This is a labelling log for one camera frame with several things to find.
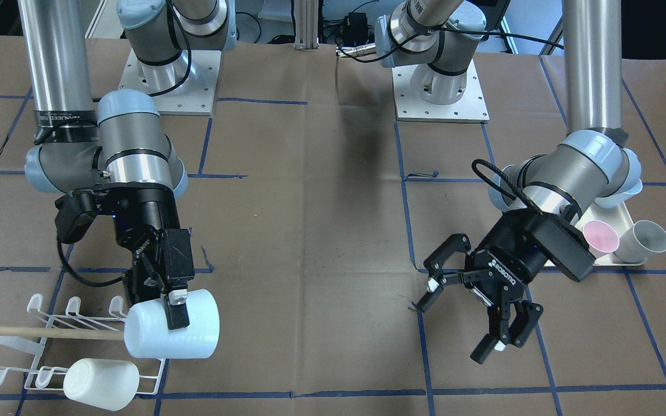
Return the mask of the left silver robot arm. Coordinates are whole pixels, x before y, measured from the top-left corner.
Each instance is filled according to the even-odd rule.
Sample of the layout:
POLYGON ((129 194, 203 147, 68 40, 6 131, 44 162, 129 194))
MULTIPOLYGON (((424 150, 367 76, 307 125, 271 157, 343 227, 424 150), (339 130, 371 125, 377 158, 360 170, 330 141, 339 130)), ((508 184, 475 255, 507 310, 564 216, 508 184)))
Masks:
POLYGON ((629 199, 641 182, 622 121, 621 2, 565 1, 563 24, 567 137, 552 153, 509 169, 473 161, 475 173, 483 165, 497 177, 480 176, 502 216, 476 247, 453 234, 423 263, 429 282, 418 311, 453 284, 486 306, 489 329, 471 353, 478 363, 507 345, 523 347, 543 313, 525 289, 547 262, 572 281, 590 274, 595 256, 576 222, 595 202, 629 199))

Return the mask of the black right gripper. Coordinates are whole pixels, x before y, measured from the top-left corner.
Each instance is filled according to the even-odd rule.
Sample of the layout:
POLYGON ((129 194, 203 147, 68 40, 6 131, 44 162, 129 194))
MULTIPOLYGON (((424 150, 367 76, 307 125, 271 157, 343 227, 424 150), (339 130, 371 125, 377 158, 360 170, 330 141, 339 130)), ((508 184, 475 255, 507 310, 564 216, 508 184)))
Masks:
POLYGON ((97 216, 113 219, 119 247, 132 253, 121 277, 90 287, 122 283, 131 304, 163 296, 169 330, 187 328, 188 282, 195 277, 188 229, 180 227, 174 193, 162 184, 107 184, 67 192, 55 201, 59 244, 76 243, 97 216))

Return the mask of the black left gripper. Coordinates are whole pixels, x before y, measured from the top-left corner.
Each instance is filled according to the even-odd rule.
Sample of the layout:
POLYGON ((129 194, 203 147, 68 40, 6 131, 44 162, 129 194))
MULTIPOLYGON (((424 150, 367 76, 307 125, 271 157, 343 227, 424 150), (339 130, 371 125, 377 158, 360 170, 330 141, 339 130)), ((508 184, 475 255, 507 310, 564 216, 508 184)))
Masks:
POLYGON ((522 348, 538 324, 543 306, 523 300, 525 287, 544 265, 551 261, 572 281, 580 282, 594 268, 595 257, 583 234, 563 216, 539 215, 533 210, 510 210, 503 213, 488 235, 465 260, 465 269, 446 272, 444 265, 455 253, 467 254, 471 243, 467 235, 450 235, 434 250, 423 265, 428 271, 427 291, 415 305, 425 313, 445 286, 463 284, 476 269, 488 268, 497 261, 493 276, 485 281, 465 284, 473 293, 480 292, 482 303, 498 303, 498 295, 509 294, 515 307, 515 319, 509 323, 509 303, 487 308, 489 331, 471 353, 471 360, 482 364, 492 351, 507 345, 522 348))

